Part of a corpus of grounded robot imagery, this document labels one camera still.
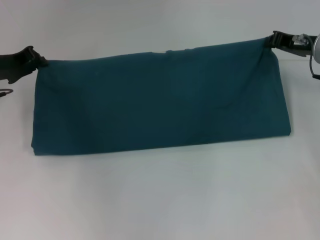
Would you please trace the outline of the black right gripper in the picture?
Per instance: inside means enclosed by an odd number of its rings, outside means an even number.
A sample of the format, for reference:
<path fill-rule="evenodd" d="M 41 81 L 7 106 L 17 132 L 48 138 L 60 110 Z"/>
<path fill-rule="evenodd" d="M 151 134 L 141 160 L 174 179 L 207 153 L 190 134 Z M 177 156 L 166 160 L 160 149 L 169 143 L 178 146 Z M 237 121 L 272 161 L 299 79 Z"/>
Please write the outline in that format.
<path fill-rule="evenodd" d="M 318 36 L 287 34 L 274 30 L 265 40 L 266 48 L 280 48 L 300 57 L 318 57 Z"/>

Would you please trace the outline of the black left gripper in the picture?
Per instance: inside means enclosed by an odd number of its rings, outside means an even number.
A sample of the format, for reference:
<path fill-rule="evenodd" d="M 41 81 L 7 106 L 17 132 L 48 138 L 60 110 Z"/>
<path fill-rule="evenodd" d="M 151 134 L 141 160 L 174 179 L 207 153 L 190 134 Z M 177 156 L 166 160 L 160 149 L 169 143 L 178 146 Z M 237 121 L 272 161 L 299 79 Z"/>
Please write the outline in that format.
<path fill-rule="evenodd" d="M 0 80 L 8 80 L 9 84 L 14 84 L 48 64 L 46 58 L 36 52 L 33 46 L 27 46 L 17 53 L 0 56 Z"/>

